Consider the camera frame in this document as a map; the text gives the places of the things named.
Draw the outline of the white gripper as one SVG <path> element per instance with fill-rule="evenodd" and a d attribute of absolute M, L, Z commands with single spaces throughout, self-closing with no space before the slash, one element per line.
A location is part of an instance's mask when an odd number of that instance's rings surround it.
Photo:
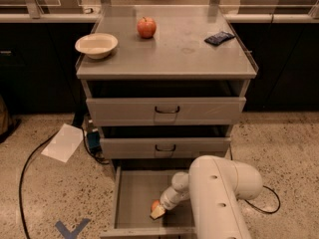
<path fill-rule="evenodd" d="M 151 208 L 151 219 L 156 220 L 161 218 L 165 215 L 166 210 L 173 210 L 182 201 L 186 200 L 189 200 L 188 191 L 176 191 L 172 187 L 169 187 L 162 193 L 159 199 L 160 205 L 156 205 Z"/>

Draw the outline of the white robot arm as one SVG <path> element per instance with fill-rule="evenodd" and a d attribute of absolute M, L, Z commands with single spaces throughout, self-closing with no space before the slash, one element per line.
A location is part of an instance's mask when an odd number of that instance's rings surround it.
<path fill-rule="evenodd" d="M 263 188 L 259 171 L 246 163 L 212 155 L 195 159 L 178 172 L 152 204 L 158 219 L 188 200 L 197 239 L 252 239 L 237 201 L 256 198 Z"/>

